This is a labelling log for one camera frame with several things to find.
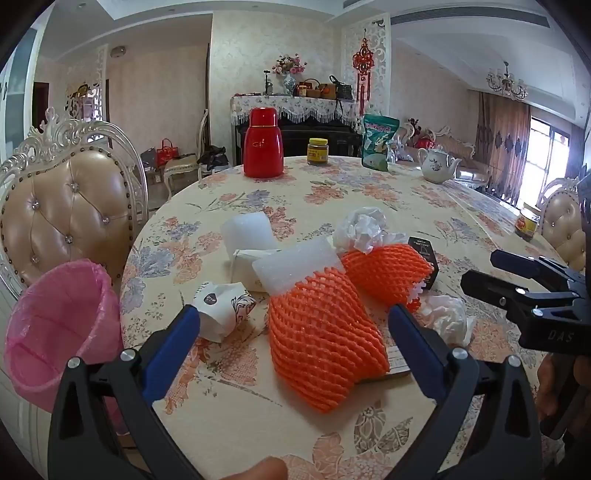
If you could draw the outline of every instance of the black box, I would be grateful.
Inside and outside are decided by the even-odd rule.
[[[429,278],[425,279],[425,283],[427,284],[427,290],[431,290],[431,287],[433,286],[433,283],[437,278],[437,274],[439,273],[439,267],[437,266],[437,258],[435,257],[435,252],[433,251],[431,242],[429,240],[424,240],[422,238],[412,236],[409,237],[408,244],[411,247],[413,247],[417,252],[419,252],[425,260],[427,260],[431,265],[433,265],[433,273]]]

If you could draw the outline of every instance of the glass jar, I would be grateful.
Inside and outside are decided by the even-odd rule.
[[[535,230],[538,228],[541,214],[542,212],[536,207],[524,203],[523,208],[519,212],[519,216],[515,221],[515,233],[526,242],[531,242]]]
[[[308,163],[326,165],[329,162],[329,141],[325,138],[310,138],[308,144]]]

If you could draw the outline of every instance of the chandelier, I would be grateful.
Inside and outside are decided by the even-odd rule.
[[[513,100],[524,100],[527,97],[527,87],[521,79],[515,84],[515,75],[509,73],[509,63],[506,61],[503,63],[505,64],[505,73],[498,69],[495,75],[492,69],[489,70],[486,77],[488,86]]]

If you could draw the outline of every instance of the pink plastic bag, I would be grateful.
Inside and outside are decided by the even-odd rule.
[[[71,357],[96,364],[122,349],[111,277],[84,259],[50,270],[22,294],[8,324],[4,364],[16,392],[51,413]]]

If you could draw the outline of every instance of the carved white lattice screen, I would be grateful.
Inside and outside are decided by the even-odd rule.
[[[388,115],[390,110],[390,83],[392,75],[392,37],[390,16],[380,15],[344,27],[342,30],[343,56],[342,82],[353,86],[356,95],[357,71],[353,69],[353,55],[359,51],[363,29],[369,48],[374,52],[375,67],[371,71],[371,96],[365,104],[365,113]]]
[[[86,121],[106,118],[103,97],[107,50],[108,45],[102,45],[68,67],[65,107],[67,114],[73,118]]]

